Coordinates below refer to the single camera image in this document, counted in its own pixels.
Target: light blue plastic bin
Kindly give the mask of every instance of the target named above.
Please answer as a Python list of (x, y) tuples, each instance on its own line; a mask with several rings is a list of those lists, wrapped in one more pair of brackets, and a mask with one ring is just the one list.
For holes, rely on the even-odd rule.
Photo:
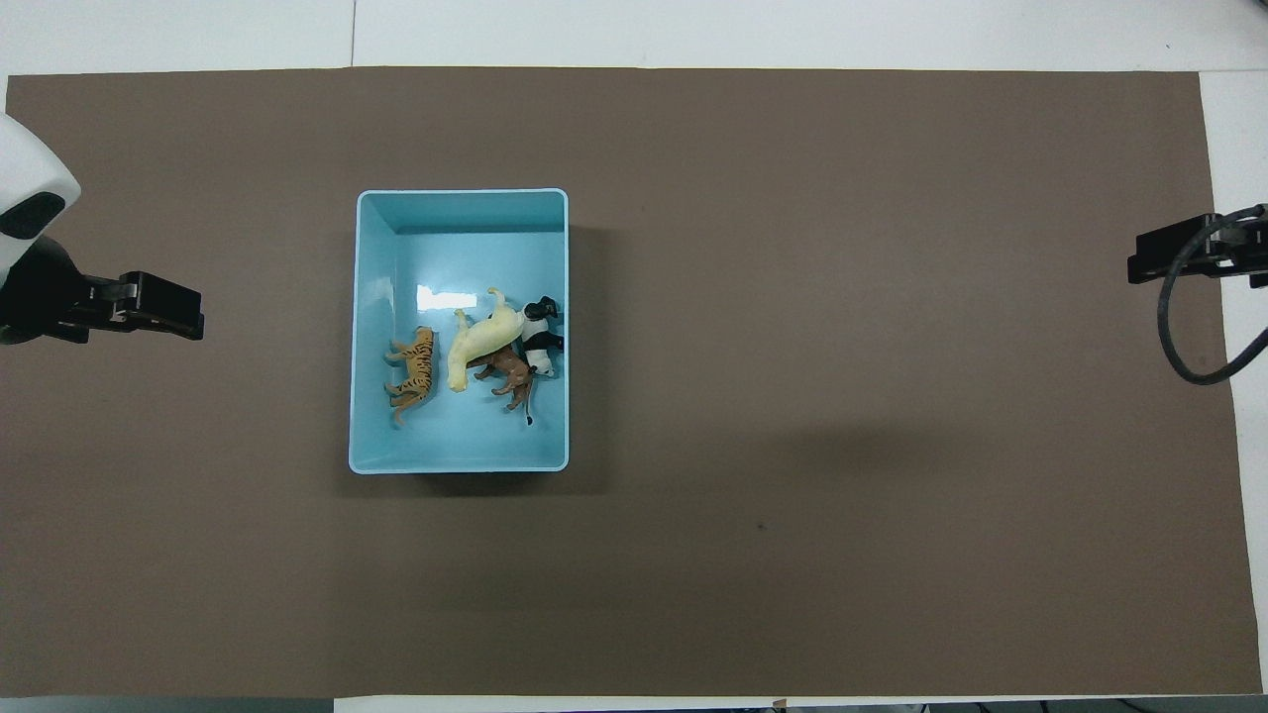
[[(445, 384), (445, 355), (463, 307), (487, 317), (501, 289), (515, 310), (550, 296), (564, 353), (550, 350), (555, 377), (533, 381), (529, 403), (507, 411), (510, 395), (489, 389), (501, 372), (467, 391)], [(353, 284), (353, 373), (347, 464), (361, 474), (559, 471), (568, 464), (568, 197), (527, 190), (368, 190), (356, 202)], [(392, 419), (387, 382), (404, 369), (384, 354), (389, 340), (413, 341), (418, 325), (436, 332), (427, 398)]]

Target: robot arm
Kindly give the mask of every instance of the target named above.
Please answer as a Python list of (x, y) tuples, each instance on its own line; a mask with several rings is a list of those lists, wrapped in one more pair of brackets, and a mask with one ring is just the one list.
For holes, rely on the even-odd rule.
[(57, 156), (0, 113), (0, 344), (41, 335), (86, 343), (93, 329), (202, 339), (198, 292), (141, 271), (85, 275), (43, 235), (79, 195)]

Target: toy animal figurine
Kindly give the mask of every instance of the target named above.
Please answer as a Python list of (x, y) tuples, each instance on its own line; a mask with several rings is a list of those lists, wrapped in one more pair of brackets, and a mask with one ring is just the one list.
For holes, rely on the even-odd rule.
[(515, 341), (524, 326), (524, 315), (506, 306), (506, 296), (496, 287), (488, 288), (497, 296), (497, 306), (487, 320), (467, 325), (467, 312), (454, 310), (458, 316), (458, 335), (449, 345), (449, 388), (467, 389), (467, 363), (477, 356), (492, 354)]
[(548, 331), (547, 317), (559, 316), (559, 303), (543, 296), (538, 302), (524, 306), (524, 327), (520, 339), (524, 340), (524, 358), (536, 369), (538, 376), (553, 377), (554, 364), (547, 353), (548, 346), (563, 350), (563, 337)]
[(495, 396), (503, 396), (508, 392), (515, 392), (511, 396), (511, 402), (506, 405), (507, 411), (515, 411), (515, 407), (521, 402), (524, 403), (524, 417), (527, 419), (529, 425), (533, 425), (533, 416), (529, 414), (529, 392), (533, 391), (533, 367), (524, 363), (519, 354), (515, 353), (515, 348), (510, 344), (498, 349), (492, 354), (486, 354), (478, 359), (472, 359), (467, 363), (467, 368), (481, 367), (484, 369), (476, 374), (478, 379), (487, 379), (493, 374), (493, 369), (497, 369), (506, 374), (506, 386), (502, 388), (495, 388)]
[(383, 388), (392, 395), (388, 403), (396, 407), (393, 417), (402, 426), (404, 425), (404, 420), (401, 419), (401, 411), (418, 403), (431, 391), (431, 351), (434, 344), (435, 332), (431, 331), (431, 327), (418, 327), (415, 330), (413, 344), (404, 345), (393, 339), (392, 349), (396, 351), (388, 351), (384, 355), (384, 358), (392, 362), (404, 360), (406, 372), (408, 373), (408, 377), (399, 386), (383, 384)]

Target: table surface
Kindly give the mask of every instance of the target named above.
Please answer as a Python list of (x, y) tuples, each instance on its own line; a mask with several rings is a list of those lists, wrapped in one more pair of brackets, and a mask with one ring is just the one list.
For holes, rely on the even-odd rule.
[[(1215, 206), (1265, 200), (1268, 11), (1252, 0), (1063, 4), (961, 0), (803, 3), (668, 0), (526, 3), (245, 0), (0, 1), (0, 82), (8, 75), (365, 65), (756, 66), (967, 70), (1200, 71)], [(1104, 39), (1112, 37), (1113, 42)], [(1263, 326), (1268, 296), (1224, 280), (1235, 353)], [(1252, 584), (1268, 655), (1268, 365), (1232, 382)], [(1035, 693), (1041, 698), (1044, 691)], [(1122, 691), (1150, 693), (1150, 691)], [(795, 699), (790, 704), (893, 699)], [(586, 707), (742, 707), (762, 699), (587, 699)], [(577, 699), (353, 699), (464, 710), (577, 708)]]

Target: black and white cow figurine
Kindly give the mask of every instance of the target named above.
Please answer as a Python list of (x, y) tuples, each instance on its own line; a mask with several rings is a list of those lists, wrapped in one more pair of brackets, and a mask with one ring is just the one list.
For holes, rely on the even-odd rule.
[(543, 296), (538, 302), (524, 306), (524, 327), (520, 339), (524, 340), (524, 360), (539, 377), (553, 377), (554, 364), (550, 363), (548, 346), (563, 349), (563, 337), (550, 332), (547, 317), (559, 316), (559, 303)]

